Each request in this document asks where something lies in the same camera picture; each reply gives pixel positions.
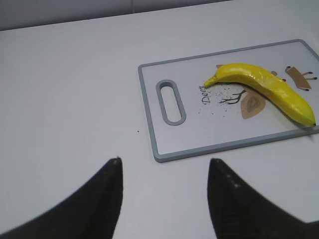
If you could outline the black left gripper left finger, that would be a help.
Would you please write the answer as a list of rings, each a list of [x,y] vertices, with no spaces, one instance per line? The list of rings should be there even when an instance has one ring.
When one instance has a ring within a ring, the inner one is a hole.
[[[123,165],[112,158],[82,187],[2,239],[111,239],[123,201]]]

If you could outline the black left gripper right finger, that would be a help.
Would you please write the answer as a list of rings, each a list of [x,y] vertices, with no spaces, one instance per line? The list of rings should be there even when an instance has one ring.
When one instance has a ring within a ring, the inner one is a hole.
[[[319,223],[305,223],[266,199],[223,160],[209,164],[207,200],[218,239],[317,239]]]

